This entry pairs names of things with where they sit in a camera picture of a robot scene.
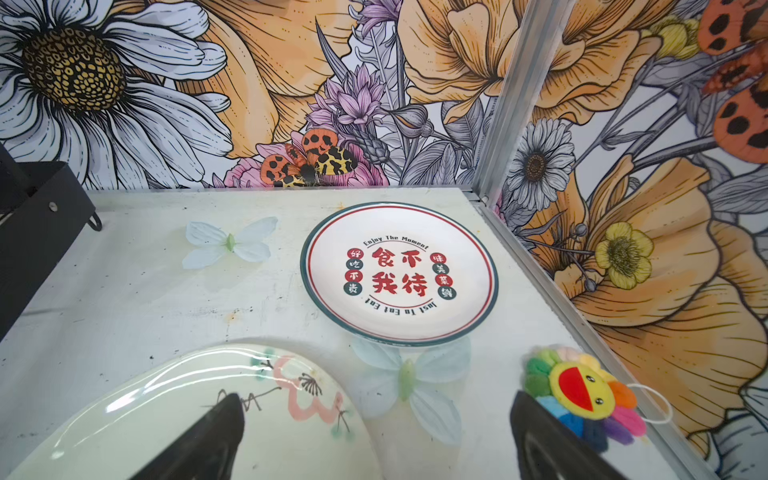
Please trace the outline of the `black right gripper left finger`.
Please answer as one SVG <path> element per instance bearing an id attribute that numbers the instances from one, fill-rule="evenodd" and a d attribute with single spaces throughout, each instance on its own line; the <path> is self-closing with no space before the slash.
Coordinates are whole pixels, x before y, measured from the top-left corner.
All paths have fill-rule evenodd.
<path id="1" fill-rule="evenodd" d="M 226 394 L 132 479 L 230 479 L 244 427 L 240 397 Z"/>

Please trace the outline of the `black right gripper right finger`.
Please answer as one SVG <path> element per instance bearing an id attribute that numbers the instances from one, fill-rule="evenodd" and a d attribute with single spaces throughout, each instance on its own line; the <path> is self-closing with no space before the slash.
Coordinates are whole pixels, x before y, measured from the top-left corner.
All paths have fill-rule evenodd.
<path id="1" fill-rule="evenodd" d="M 625 479 L 524 391 L 516 393 L 509 422 L 522 480 Z"/>

